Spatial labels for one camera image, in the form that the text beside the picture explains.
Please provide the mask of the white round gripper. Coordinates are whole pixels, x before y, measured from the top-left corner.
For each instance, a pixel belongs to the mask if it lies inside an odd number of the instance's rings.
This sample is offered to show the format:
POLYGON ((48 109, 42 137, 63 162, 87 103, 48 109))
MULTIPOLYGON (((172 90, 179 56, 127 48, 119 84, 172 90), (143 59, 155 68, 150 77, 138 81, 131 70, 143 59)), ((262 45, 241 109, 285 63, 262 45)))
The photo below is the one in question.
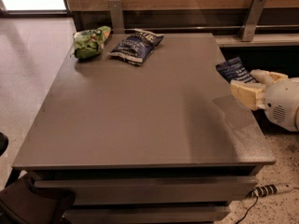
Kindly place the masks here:
POLYGON ((250 74, 260 83, 232 80, 230 88, 234 98, 250 110, 265 109, 264 113, 272 123, 298 132, 299 78, 261 69, 251 70, 250 74))

